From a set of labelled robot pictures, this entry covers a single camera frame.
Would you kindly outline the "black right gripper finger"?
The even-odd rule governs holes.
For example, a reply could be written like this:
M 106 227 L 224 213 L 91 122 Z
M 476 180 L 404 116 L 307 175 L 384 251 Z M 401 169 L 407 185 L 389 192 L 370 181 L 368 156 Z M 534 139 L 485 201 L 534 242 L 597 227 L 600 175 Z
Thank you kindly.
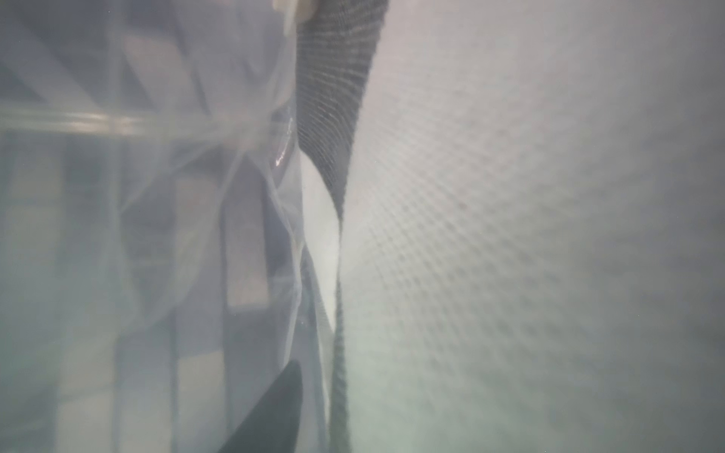
M 288 362 L 219 453 L 294 453 L 303 402 L 300 363 Z

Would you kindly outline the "grey black striped scarf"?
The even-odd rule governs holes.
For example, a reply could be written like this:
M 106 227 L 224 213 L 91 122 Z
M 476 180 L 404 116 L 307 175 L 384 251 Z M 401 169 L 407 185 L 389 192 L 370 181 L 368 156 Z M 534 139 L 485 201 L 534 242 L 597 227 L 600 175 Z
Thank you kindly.
M 334 452 L 724 449 L 724 5 L 315 1 Z

